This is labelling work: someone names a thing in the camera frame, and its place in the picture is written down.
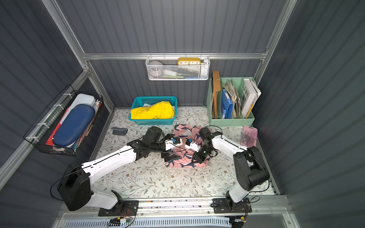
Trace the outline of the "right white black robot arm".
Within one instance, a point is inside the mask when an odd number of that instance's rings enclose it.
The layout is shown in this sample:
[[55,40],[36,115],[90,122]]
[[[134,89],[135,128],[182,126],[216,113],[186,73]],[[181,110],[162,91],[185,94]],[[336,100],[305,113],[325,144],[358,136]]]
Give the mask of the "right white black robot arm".
[[192,163],[203,163],[213,152],[222,152],[233,160],[237,184],[226,193],[228,203],[244,200],[254,187],[270,179],[261,152],[255,146],[244,147],[225,137],[222,132],[211,132],[208,127],[199,131],[203,146],[193,154]]

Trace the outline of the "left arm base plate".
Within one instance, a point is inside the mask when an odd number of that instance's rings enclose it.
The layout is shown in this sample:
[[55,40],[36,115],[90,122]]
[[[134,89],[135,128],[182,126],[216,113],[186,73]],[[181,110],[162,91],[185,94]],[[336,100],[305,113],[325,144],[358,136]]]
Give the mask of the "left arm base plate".
[[123,202],[118,202],[112,209],[102,209],[100,208],[98,216],[99,217],[124,217],[124,216],[135,216],[138,210],[139,201],[138,200],[125,200]]

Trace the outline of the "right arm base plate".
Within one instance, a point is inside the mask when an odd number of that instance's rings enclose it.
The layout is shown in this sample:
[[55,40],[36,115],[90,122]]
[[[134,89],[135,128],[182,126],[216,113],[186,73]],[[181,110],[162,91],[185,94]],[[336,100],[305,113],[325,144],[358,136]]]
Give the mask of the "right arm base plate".
[[246,214],[252,212],[251,202],[249,198],[234,203],[228,198],[214,198],[210,206],[214,209],[216,214],[224,213],[240,213]]

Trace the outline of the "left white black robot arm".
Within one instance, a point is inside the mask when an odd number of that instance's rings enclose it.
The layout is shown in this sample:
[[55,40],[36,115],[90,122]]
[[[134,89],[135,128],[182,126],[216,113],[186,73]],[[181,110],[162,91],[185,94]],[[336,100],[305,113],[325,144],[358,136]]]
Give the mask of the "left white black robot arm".
[[182,144],[179,137],[165,135],[160,128],[152,126],[144,136],[128,142],[111,154],[81,165],[70,164],[57,190],[69,211],[77,211],[84,207],[100,208],[109,212],[120,210],[124,201],[118,192],[98,190],[92,185],[106,174],[146,158],[150,153],[169,155],[170,150],[180,149]]

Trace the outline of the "pink shark print shorts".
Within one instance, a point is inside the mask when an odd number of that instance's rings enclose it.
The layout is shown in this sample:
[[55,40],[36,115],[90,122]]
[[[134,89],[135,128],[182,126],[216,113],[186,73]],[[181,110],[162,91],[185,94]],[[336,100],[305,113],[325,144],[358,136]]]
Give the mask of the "pink shark print shorts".
[[179,137],[182,141],[182,147],[183,149],[179,149],[174,147],[172,149],[172,155],[179,156],[176,159],[173,159],[172,161],[168,161],[165,166],[171,167],[171,168],[204,168],[208,166],[210,161],[210,156],[208,156],[203,163],[192,163],[194,150],[186,149],[185,143],[188,140],[191,140],[193,143],[196,143],[198,146],[203,146],[203,140],[201,139],[199,135],[199,131],[202,127],[201,126],[195,126],[195,125],[188,125],[188,124],[179,124],[176,125],[173,130],[173,136]]

